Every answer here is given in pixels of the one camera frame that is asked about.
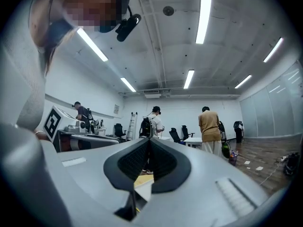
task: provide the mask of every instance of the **fluorescent light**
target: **fluorescent light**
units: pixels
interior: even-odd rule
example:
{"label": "fluorescent light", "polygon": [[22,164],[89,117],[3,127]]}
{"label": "fluorescent light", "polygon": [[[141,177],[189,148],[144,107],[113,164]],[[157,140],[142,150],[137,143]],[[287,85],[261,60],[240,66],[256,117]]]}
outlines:
{"label": "fluorescent light", "polygon": [[197,44],[203,44],[204,42],[212,0],[200,0],[200,2],[200,18],[196,38]]}
{"label": "fluorescent light", "polygon": [[282,92],[284,89],[285,89],[285,87],[284,87],[284,88],[282,88],[280,91],[277,91],[277,93]]}
{"label": "fluorescent light", "polygon": [[292,82],[292,84],[295,83],[295,82],[296,82],[297,80],[299,80],[300,78],[301,78],[301,77],[298,77],[296,80],[294,80],[294,81]]}
{"label": "fluorescent light", "polygon": [[275,91],[276,89],[278,89],[280,86],[275,87],[274,89],[272,89],[271,91],[269,91],[270,93]]}
{"label": "fluorescent light", "polygon": [[102,61],[108,61],[108,58],[103,54],[103,52],[96,46],[96,44],[91,40],[91,38],[85,33],[82,28],[77,30],[77,33],[82,37],[82,39],[90,46],[90,48],[100,57]]}
{"label": "fluorescent light", "polygon": [[195,73],[195,70],[189,70],[188,71],[187,78],[186,78],[186,81],[185,81],[185,84],[184,84],[184,89],[188,89],[190,81],[193,78],[194,73]]}
{"label": "fluorescent light", "polygon": [[240,82],[240,83],[235,87],[235,89],[241,87],[241,85],[244,84],[249,78],[251,78],[251,75],[248,75],[242,82]]}
{"label": "fluorescent light", "polygon": [[282,42],[283,42],[283,38],[280,38],[279,41],[278,41],[278,43],[276,43],[275,47],[268,54],[268,56],[264,59],[263,62],[267,62],[270,59],[270,57],[276,52],[276,50],[279,48],[279,46],[281,45]]}
{"label": "fluorescent light", "polygon": [[128,88],[132,91],[132,92],[136,92],[136,90],[132,87],[132,85],[129,84],[129,82],[125,79],[125,78],[121,78],[121,80],[125,83],[125,85],[128,86]]}
{"label": "fluorescent light", "polygon": [[299,73],[299,71],[297,71],[295,74],[293,74],[288,80],[290,80],[291,78],[293,78],[295,75],[297,75]]}

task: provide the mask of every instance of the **khaki pants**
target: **khaki pants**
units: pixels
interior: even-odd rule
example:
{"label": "khaki pants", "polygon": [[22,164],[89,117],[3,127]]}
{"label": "khaki pants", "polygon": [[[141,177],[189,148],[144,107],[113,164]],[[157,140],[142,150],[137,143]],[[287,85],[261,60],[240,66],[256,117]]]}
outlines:
{"label": "khaki pants", "polygon": [[220,140],[203,142],[202,148],[200,146],[199,149],[212,153],[212,154],[215,154],[216,156],[219,156],[219,157],[221,157],[221,155],[222,155],[222,144],[221,144]]}

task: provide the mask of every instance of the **wooden floor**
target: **wooden floor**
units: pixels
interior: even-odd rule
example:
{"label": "wooden floor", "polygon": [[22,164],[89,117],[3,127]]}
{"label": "wooden floor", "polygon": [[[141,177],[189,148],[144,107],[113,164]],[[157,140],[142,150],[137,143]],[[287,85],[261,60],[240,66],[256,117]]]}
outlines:
{"label": "wooden floor", "polygon": [[[272,195],[291,182],[291,178],[283,174],[283,163],[279,162],[283,156],[300,152],[300,141],[301,135],[297,135],[274,139],[244,139],[242,143],[231,140],[230,146],[232,150],[239,151],[236,167],[258,184],[261,184],[276,170],[261,185],[269,195]],[[244,164],[245,161],[250,161],[250,164]],[[263,167],[261,171],[256,170],[259,166]]]}

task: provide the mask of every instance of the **ceiling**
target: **ceiling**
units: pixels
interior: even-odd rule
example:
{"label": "ceiling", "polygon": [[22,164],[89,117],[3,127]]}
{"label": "ceiling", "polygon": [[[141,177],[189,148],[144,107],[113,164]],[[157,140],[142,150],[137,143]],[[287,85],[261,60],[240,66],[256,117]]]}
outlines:
{"label": "ceiling", "polygon": [[[166,96],[238,97],[262,78],[287,51],[294,36],[280,7],[271,0],[212,0],[204,44],[196,44],[200,0],[131,0],[141,22],[124,42],[115,30],[101,34],[86,31],[108,57],[103,62],[77,35],[62,49],[76,58],[114,90],[132,93],[120,80],[125,77],[138,91],[161,89]],[[172,16],[163,14],[171,6]],[[264,58],[280,37],[279,50]],[[194,69],[189,89],[183,86]],[[249,74],[252,78],[234,87]]]}

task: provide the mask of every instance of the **black office chair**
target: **black office chair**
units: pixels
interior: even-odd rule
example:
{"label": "black office chair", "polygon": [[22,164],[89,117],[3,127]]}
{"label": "black office chair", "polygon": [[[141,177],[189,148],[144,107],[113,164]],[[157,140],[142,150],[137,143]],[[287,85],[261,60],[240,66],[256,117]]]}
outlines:
{"label": "black office chair", "polygon": [[185,145],[185,142],[181,141],[181,139],[179,138],[176,128],[171,128],[171,131],[169,132],[169,134],[175,143]]}
{"label": "black office chair", "polygon": [[120,123],[116,123],[116,125],[114,125],[114,128],[115,128],[115,135],[121,139],[121,140],[125,140],[123,138],[121,138],[122,136],[125,136],[126,135],[126,131],[124,131],[123,133],[123,130],[122,130],[122,125]]}
{"label": "black office chair", "polygon": [[186,128],[186,125],[182,125],[182,132],[183,132],[183,140],[186,140],[189,138],[189,135],[188,135],[188,131],[187,131],[187,128]]}

